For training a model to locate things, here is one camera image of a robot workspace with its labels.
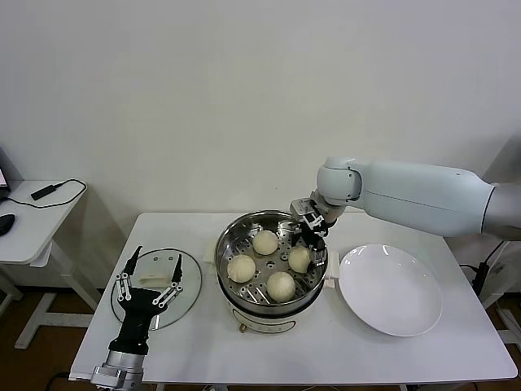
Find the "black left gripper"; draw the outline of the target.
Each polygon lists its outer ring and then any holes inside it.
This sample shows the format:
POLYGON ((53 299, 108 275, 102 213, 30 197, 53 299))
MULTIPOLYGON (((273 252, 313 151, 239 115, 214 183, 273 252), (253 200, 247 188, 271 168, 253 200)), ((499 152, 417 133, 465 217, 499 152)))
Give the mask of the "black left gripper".
POLYGON ((155 290, 132 288, 131 277, 137 266, 142 246, 138 246, 122 271, 116 275, 117 300, 125 311, 119 334, 108 346, 111 351, 126 354, 148 354, 147 339, 151 320, 166 309, 182 292, 182 255, 179 254, 170 285, 160 294, 155 290))

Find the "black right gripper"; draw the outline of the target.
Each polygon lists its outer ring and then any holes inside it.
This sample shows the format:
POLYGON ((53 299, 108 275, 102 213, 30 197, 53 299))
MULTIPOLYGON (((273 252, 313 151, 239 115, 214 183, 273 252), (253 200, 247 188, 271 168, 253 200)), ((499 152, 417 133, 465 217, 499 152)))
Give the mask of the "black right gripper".
POLYGON ((291 233, 291 245, 305 242, 311 248, 311 268, 317 269, 326 263, 326 244, 324 238, 328 235, 328 227, 324 224, 310 228, 307 224, 295 226, 291 233))

